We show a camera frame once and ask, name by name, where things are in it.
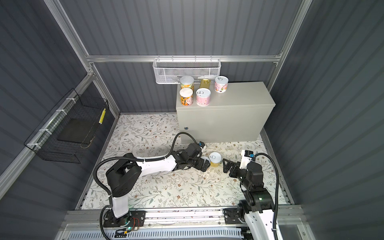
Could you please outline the pink ring-pull can front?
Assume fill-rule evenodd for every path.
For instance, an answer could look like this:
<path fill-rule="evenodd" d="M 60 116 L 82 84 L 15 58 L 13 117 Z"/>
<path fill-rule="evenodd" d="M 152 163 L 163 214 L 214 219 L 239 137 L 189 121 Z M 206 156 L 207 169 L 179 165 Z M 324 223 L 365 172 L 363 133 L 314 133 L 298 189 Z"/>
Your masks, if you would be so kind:
<path fill-rule="evenodd" d="M 196 92 L 196 102 L 198 106 L 206 107 L 210 104 L 211 91 L 207 88 L 200 88 Z"/>

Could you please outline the orange label plastic-lid can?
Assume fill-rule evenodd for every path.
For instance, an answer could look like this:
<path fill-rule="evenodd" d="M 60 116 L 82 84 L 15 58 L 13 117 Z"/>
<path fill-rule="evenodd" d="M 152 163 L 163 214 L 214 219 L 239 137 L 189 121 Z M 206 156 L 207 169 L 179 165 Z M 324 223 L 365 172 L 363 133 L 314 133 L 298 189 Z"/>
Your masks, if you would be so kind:
<path fill-rule="evenodd" d="M 179 92 L 182 106 L 191 106 L 193 104 L 193 90 L 191 88 L 182 88 Z"/>

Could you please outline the gold rectangular tin can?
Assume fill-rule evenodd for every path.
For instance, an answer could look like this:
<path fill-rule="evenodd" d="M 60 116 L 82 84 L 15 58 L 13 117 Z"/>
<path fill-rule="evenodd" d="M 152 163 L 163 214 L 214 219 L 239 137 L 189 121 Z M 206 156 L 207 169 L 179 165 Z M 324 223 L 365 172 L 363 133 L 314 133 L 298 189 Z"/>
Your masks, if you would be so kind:
<path fill-rule="evenodd" d="M 211 84 L 211 80 L 209 79 L 202 79 L 200 82 L 200 89 L 209 89 Z"/>

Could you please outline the pink label can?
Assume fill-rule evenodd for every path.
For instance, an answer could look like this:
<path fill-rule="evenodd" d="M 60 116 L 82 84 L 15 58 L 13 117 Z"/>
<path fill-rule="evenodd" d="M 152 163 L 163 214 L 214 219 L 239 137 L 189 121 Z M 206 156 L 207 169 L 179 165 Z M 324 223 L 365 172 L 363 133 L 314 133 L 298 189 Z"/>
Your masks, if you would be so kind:
<path fill-rule="evenodd" d="M 229 79 L 225 76 L 218 76 L 215 78 L 215 91 L 217 93 L 224 93 L 227 91 Z"/>

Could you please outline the green yellow plastic-lid can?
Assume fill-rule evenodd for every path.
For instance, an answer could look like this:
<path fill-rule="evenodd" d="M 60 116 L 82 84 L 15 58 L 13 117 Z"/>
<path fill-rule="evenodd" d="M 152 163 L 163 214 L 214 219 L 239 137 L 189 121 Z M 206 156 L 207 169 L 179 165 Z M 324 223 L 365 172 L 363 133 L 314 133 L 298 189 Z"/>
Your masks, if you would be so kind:
<path fill-rule="evenodd" d="M 194 90 L 195 80 L 192 76 L 182 76 L 180 78 L 181 89 L 189 88 Z"/>

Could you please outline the salmon label can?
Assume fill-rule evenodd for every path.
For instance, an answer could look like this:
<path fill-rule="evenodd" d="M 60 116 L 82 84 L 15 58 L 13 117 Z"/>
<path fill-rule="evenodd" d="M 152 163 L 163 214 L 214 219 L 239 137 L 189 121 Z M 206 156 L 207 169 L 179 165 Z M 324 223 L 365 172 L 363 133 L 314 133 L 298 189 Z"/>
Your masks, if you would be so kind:
<path fill-rule="evenodd" d="M 205 161 L 210 162 L 210 159 L 209 159 L 208 157 L 206 157 L 206 156 L 202 156 L 201 158 L 202 158 L 203 160 L 205 160 Z"/>

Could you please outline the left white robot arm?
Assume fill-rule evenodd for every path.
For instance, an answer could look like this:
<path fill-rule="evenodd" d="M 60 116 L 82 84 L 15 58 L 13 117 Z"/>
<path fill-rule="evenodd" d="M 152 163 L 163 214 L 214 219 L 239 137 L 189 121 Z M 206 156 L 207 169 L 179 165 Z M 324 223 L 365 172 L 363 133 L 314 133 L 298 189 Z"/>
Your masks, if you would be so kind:
<path fill-rule="evenodd" d="M 194 168 L 206 172 L 210 161 L 202 158 L 205 144 L 189 144 L 185 150 L 171 151 L 167 157 L 156 159 L 138 159 L 126 154 L 106 172 L 107 183 L 111 189 L 112 212 L 115 218 L 121 218 L 129 212 L 128 194 L 141 177 L 169 173 Z"/>

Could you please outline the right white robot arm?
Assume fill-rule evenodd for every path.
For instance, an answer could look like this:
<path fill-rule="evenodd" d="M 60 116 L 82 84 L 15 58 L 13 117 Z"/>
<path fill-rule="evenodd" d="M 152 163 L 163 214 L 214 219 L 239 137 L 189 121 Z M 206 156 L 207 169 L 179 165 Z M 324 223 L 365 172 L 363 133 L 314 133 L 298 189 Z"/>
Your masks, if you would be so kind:
<path fill-rule="evenodd" d="M 246 224 L 250 230 L 246 240 L 277 240 L 279 228 L 277 223 L 278 197 L 273 200 L 264 187 L 262 166 L 250 161 L 245 168 L 240 162 L 223 160 L 223 171 L 240 182 L 245 196 L 236 208 L 223 209 L 227 225 Z"/>

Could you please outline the beige metal cabinet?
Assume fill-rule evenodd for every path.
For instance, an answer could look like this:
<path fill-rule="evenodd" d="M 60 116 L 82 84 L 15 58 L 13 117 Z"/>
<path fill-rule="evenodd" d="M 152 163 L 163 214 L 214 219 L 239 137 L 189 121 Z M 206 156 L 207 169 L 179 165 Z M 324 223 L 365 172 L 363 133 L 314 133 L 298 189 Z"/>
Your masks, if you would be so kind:
<path fill-rule="evenodd" d="M 205 143 L 255 141 L 276 105 L 263 82 L 229 83 L 224 93 L 211 85 L 210 91 L 205 107 L 196 100 L 183 106 L 176 97 L 180 131 Z"/>

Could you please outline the black pad in basket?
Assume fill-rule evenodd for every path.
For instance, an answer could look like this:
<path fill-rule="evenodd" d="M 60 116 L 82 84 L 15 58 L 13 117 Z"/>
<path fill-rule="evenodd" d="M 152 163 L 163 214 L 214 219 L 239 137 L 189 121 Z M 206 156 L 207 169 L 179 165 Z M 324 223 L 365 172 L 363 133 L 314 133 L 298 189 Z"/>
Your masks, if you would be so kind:
<path fill-rule="evenodd" d="M 89 145 L 99 124 L 91 120 L 71 119 L 57 137 L 58 141 Z"/>

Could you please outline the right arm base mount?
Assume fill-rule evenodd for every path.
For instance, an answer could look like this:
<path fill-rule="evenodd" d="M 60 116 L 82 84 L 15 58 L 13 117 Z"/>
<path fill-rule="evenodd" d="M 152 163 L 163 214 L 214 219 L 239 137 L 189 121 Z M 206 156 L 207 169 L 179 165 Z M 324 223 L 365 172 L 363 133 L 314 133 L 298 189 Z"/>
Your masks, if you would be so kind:
<path fill-rule="evenodd" d="M 223 209 L 223 214 L 225 218 L 225 223 L 227 225 L 233 224 L 246 224 L 245 213 L 243 210 L 237 208 L 225 208 Z"/>

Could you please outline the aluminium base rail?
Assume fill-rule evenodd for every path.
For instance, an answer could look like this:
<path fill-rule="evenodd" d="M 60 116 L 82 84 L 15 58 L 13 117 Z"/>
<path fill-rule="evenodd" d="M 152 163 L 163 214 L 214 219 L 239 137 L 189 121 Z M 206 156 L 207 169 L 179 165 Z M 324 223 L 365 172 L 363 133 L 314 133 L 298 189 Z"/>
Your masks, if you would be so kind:
<path fill-rule="evenodd" d="M 191 207 L 142 209 L 146 216 L 141 221 L 141 229 L 157 227 L 194 227 L 218 226 L 225 223 L 225 207 Z M 101 210 L 68 211 L 59 230 L 90 229 L 98 230 Z M 306 223 L 307 218 L 300 205 L 280 205 L 278 223 L 280 225 L 298 225 Z"/>

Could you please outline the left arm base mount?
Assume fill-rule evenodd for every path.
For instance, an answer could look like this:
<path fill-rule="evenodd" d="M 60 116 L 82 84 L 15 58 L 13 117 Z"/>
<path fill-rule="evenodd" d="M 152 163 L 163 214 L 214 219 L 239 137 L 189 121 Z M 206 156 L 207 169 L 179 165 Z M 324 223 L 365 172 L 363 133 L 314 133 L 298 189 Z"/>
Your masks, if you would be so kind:
<path fill-rule="evenodd" d="M 112 210 L 108 210 L 103 216 L 105 228 L 142 227 L 146 218 L 146 211 L 129 211 L 120 218 L 116 218 Z"/>

